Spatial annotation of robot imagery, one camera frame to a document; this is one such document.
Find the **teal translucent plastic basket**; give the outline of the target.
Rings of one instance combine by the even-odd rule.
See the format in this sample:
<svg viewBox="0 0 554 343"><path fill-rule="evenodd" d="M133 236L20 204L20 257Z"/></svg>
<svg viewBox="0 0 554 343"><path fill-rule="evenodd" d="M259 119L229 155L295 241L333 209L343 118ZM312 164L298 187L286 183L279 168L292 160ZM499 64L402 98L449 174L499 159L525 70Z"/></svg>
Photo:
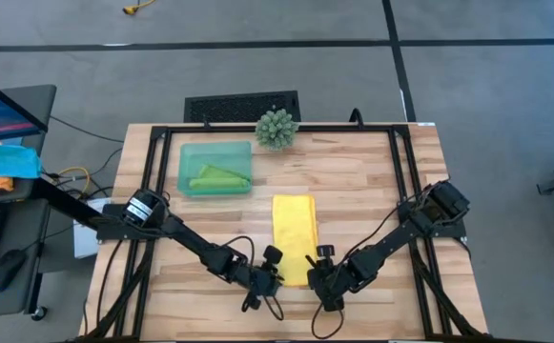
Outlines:
<svg viewBox="0 0 554 343"><path fill-rule="evenodd" d="M183 144L179 154L177 189L188 196L247 193L253 186L252 157L252 145L249 141ZM251 178L252 184L245 189L192 190L189 182L197 177L203 165L243 173Z"/></svg>

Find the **blue cloth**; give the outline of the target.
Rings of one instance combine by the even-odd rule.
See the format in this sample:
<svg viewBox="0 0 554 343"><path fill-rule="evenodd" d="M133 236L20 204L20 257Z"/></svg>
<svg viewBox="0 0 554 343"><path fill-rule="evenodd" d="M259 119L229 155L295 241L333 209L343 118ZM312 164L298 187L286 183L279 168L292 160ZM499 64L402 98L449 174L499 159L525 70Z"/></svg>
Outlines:
<svg viewBox="0 0 554 343"><path fill-rule="evenodd" d="M35 149L0 145L0 177L35 179L40 177L41 168Z"/></svg>

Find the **black aluminium table frame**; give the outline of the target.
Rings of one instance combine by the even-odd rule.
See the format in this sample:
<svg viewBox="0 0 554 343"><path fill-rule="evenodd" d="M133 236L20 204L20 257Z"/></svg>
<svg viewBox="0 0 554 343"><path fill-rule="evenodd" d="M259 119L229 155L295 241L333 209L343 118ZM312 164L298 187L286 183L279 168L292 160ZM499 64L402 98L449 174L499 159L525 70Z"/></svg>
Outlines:
<svg viewBox="0 0 554 343"><path fill-rule="evenodd" d="M177 189L180 148L186 143L252 141L252 125L205 130L182 124L167 134L162 124L131 124L113 189L123 203L143 183L171 197L171 209L206 239L231 242L262 255L272 243L272 200L277 194L309 194L316 201L318 240L346 253L361 239L376 241L398 224L394 207L403 194L447 176L432 125L310 124L281 152L253 149L249 193L188 197ZM344 315L317 313L312 291L278 292L285 317L266 308L244 313L245 292L227 284L172 240L155 244L140 337L144 341L415 339L423 335L419 299L407 249L398 250L378 279L346 296Z"/></svg>

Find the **black diagonal strut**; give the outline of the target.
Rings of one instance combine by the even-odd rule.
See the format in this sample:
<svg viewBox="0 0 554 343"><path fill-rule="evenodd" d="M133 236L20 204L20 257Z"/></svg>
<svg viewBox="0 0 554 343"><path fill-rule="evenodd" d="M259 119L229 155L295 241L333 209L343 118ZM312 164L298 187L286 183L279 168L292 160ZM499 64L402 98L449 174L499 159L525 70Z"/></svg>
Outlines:
<svg viewBox="0 0 554 343"><path fill-rule="evenodd" d="M30 198L45 199L52 207L96 231L101 227L116 224L115 220L76 200L43 178L36 179L33 182Z"/></svg>

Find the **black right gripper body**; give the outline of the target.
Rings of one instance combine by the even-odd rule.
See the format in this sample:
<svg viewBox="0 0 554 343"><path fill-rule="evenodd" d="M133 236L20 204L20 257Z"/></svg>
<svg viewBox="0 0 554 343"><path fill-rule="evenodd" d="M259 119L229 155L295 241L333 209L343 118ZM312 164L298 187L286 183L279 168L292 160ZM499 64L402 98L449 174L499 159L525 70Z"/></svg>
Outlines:
<svg viewBox="0 0 554 343"><path fill-rule="evenodd" d="M319 302L326 297L342 296L354 285L354 277L345 269L321 268L307 272L308 285L315 292Z"/></svg>

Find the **yellow microfiber towel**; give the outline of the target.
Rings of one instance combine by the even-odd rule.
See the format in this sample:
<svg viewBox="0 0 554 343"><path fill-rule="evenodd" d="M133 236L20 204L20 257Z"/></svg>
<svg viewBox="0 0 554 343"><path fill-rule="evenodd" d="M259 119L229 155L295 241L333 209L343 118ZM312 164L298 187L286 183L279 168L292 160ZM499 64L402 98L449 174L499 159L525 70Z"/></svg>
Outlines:
<svg viewBox="0 0 554 343"><path fill-rule="evenodd" d="M311 195L275 195L272 202L274 246L282 252L277 265L285 287L306 287L307 272L318 259L318 225Z"/></svg>

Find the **white box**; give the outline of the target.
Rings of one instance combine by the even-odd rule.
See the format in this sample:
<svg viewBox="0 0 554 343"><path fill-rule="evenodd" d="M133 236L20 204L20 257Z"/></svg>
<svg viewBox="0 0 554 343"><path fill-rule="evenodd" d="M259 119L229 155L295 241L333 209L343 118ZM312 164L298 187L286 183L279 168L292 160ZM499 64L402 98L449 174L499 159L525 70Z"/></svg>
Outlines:
<svg viewBox="0 0 554 343"><path fill-rule="evenodd" d="M92 209L102 212L104 207L111 204L113 200L110 197L89 200L87 205ZM82 259L98 253L98 239L96 231L90 227L84 226L78 221L73 221L73 255L76 259Z"/></svg>

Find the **grey side desk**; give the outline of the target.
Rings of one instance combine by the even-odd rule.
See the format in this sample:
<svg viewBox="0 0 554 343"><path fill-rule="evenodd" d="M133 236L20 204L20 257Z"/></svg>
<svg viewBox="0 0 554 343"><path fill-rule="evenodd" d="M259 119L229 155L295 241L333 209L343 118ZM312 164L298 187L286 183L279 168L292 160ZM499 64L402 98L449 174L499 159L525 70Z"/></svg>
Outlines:
<svg viewBox="0 0 554 343"><path fill-rule="evenodd" d="M32 187L31 180L21 180L14 192L0 196L0 257L10 250L23 250L27 255L18 274L0 292L0 315L32 315L39 306L40 259L51 206L45 199L30 198Z"/></svg>

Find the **black computer mouse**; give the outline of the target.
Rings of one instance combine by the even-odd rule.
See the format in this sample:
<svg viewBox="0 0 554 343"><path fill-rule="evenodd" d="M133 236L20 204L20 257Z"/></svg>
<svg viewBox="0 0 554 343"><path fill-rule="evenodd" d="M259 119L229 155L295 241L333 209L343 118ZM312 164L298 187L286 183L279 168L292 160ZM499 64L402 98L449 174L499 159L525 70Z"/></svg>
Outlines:
<svg viewBox="0 0 554 343"><path fill-rule="evenodd" d="M0 292L9 286L26 259L27 255L23 250L10 250L0 257Z"/></svg>

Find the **artificial green potted plant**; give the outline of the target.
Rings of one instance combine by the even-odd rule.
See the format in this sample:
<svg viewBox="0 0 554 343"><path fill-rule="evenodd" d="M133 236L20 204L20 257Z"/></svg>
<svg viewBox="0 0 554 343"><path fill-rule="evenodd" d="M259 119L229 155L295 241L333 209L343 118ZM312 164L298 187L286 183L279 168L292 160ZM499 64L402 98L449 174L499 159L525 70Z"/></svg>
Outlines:
<svg viewBox="0 0 554 343"><path fill-rule="evenodd" d="M256 122L256 141L269 151L292 147L297 132L298 122L285 109L266 111Z"/></svg>

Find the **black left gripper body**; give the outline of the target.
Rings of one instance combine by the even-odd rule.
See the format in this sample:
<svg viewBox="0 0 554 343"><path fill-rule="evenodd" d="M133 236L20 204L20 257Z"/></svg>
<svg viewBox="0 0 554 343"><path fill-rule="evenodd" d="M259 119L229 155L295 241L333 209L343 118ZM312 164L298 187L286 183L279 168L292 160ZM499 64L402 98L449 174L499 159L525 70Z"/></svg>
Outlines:
<svg viewBox="0 0 554 343"><path fill-rule="evenodd" d="M261 266L244 265L237 271L237 283L260 296L275 296L282 286L282 281L277 267L268 262Z"/></svg>

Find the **green microfiber towel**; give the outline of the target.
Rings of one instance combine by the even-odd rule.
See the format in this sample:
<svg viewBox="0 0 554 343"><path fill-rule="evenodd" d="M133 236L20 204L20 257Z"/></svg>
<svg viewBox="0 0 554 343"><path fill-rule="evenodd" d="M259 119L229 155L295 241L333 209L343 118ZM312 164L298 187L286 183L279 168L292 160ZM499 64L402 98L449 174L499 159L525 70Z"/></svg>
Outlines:
<svg viewBox="0 0 554 343"><path fill-rule="evenodd" d="M223 169L214 165L203 165L189 182L192 190L245 189L252 184L251 178L243 173Z"/></svg>

